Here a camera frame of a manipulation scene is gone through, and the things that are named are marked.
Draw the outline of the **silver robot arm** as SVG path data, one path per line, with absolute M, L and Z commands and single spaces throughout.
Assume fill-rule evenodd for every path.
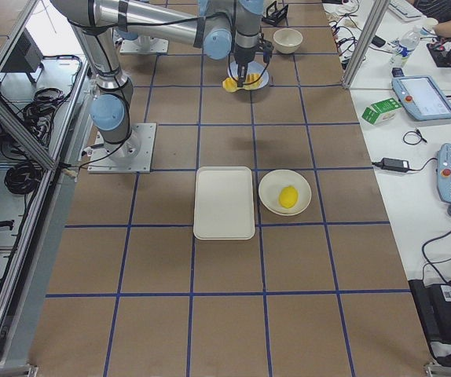
M 154 38 L 147 35 L 138 35 L 136 33 L 121 32 L 121 31 L 119 31 L 117 39 L 122 39 L 123 41 L 127 40 L 139 46 L 142 45 L 151 46 L 161 41 L 160 38 Z
M 113 35 L 126 40 L 139 37 L 164 39 L 191 45 L 214 60 L 233 56 L 237 65 L 233 80 L 239 87 L 253 86 L 248 66 L 258 52 L 269 61 L 272 45 L 261 33 L 261 1 L 200 1 L 199 13 L 152 5 L 147 1 L 54 1 L 65 16 L 93 73 L 99 97 L 90 116 L 108 152 L 138 150 L 129 110 L 133 84 L 120 66 Z

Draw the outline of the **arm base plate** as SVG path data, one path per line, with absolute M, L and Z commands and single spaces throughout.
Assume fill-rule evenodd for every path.
M 130 41 L 124 40 L 120 46 L 120 53 L 123 55 L 153 55 L 166 54 L 169 47 L 169 41 L 161 39 L 160 42 L 154 45 L 136 45 Z
M 120 148 L 118 145 L 105 143 L 98 131 L 95 143 L 103 146 L 90 153 L 93 162 L 86 168 L 92 174 L 147 174 L 152 167 L 155 139 L 155 123 L 133 124 L 130 137 Z

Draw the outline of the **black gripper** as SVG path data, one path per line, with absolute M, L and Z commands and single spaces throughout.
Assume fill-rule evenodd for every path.
M 243 87 L 247 74 L 248 64 L 255 59 L 258 45 L 258 35 L 235 34 L 234 59 L 236 61 L 236 84 Z

